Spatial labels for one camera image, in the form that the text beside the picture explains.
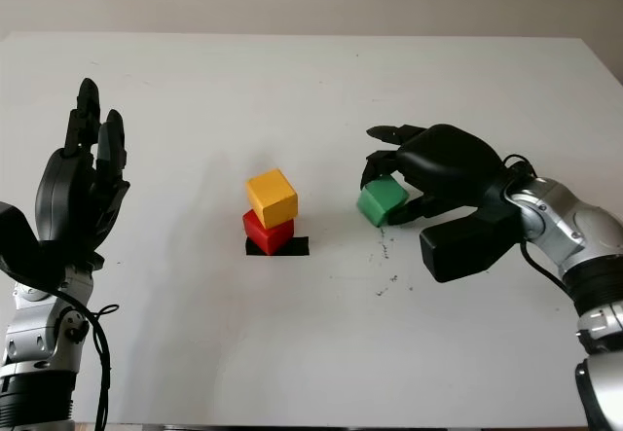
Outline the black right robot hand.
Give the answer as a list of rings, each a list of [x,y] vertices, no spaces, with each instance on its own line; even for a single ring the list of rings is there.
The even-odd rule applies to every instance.
[[[397,148],[369,155],[360,185],[398,172],[421,192],[388,213],[385,221],[391,226],[478,207],[504,174],[503,161],[491,146],[455,126],[373,126],[367,134]]]

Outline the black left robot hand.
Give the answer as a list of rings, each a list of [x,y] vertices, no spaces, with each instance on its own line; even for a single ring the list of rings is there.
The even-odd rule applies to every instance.
[[[48,160],[35,200],[40,245],[62,265],[99,270],[96,249],[113,229],[129,189],[124,121],[100,120],[99,91],[86,78],[70,111],[64,145]]]

